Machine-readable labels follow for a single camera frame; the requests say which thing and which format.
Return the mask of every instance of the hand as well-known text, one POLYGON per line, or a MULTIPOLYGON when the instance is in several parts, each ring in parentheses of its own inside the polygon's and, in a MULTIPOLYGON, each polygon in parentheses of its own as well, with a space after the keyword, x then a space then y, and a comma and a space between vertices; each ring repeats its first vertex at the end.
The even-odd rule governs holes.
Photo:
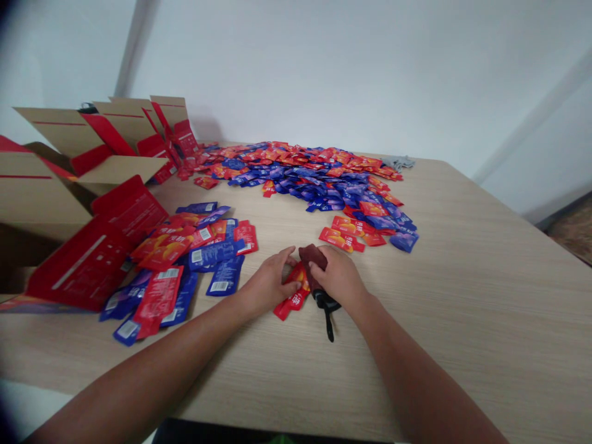
POLYGON ((325 291, 346 310, 368 296, 368 290, 350 257, 333 247, 321 245, 320 252, 327 258, 327 268, 323 271, 316 263, 310 262, 310 273, 325 291))
POLYGON ((245 305, 251 318, 273 310, 277 304, 289 298, 300 288, 299 282, 282 285, 282 269, 285 264, 295 266, 298 261, 290 256, 296 247, 288 247, 268 257, 237 296, 245 305))

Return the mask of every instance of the box flap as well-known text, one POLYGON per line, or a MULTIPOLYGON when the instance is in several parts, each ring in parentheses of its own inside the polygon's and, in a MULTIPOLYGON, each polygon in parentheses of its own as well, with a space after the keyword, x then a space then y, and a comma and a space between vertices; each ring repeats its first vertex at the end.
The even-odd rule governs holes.
POLYGON ((147 182, 168 162, 168 158, 113 155, 80 177, 78 183, 96 195, 103 195, 135 175, 147 182))
POLYGON ((15 108, 62 154, 76 157, 97 146, 101 138, 76 110, 15 108))
POLYGON ((91 215, 32 152, 0 152, 0 221, 66 240, 91 215))
POLYGON ((98 111, 113 124, 123 139, 136 148, 139 141, 158 134, 142 108, 127 102, 93 102, 98 111))
POLYGON ((120 229, 134 246, 139 245, 154 226, 168 217, 139 175, 96 199, 92 210, 120 229))
POLYGON ((100 311, 130 270, 132 249, 119 229, 96 216, 39 266, 25 294, 100 311))
POLYGON ((175 124, 189 119, 184 97, 150 96, 150 100, 158 104, 171 129, 175 124))
POLYGON ((156 111, 154 110, 154 106, 152 106, 152 102, 148 99, 130 99, 128 97, 109 97, 109 100, 113 103, 124 103, 130 108, 128 109, 129 113, 136 113, 137 109, 140 108, 146 114, 146 117, 150 120, 150 123, 154 127, 154 130, 158 132, 162 137, 165 135, 165 128, 162 126, 156 111))

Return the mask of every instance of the wooden table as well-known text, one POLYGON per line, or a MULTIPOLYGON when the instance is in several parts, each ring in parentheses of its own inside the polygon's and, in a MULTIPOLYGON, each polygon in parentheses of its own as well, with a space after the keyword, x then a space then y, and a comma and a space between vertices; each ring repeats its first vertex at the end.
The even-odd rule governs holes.
MULTIPOLYGON (((444 162, 418 160, 390 183, 421 238, 353 253, 368 289, 467 390, 511 442, 581 443, 592 424, 592 271, 444 162)), ((305 211, 289 195, 172 178, 154 194, 173 212, 218 200, 257 227, 244 283, 272 253, 320 243, 341 212, 305 211)), ((206 297, 201 275, 193 315, 206 297)), ((343 311, 335 343, 308 300, 282 323, 267 314, 240 331, 199 377, 181 418, 255 429, 389 441, 401 435, 366 344, 343 311)), ((4 377, 77 393, 166 334, 126 348, 118 321, 96 315, 0 317, 4 377)))

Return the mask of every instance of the white wall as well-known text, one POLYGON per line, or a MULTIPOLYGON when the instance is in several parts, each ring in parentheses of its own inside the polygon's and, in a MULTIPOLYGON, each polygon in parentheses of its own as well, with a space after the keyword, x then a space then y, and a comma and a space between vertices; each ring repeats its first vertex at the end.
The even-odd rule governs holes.
POLYGON ((0 35, 0 134, 45 141, 12 106, 78 108, 113 94, 134 0, 20 0, 0 35))
POLYGON ((130 95, 204 139, 439 158, 472 176, 592 43, 592 2, 161 2, 130 95))
POLYGON ((592 191, 592 78, 482 186, 532 223, 592 191))

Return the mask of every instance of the grey cloth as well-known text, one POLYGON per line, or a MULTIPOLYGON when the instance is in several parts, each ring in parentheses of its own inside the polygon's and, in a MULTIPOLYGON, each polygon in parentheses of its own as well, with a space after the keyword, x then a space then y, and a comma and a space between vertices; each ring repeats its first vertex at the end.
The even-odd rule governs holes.
POLYGON ((411 160, 409 156, 386 156, 381 157, 381 161, 392 167, 397 173, 400 173, 405 168, 411 168, 415 165, 415 160, 411 160))

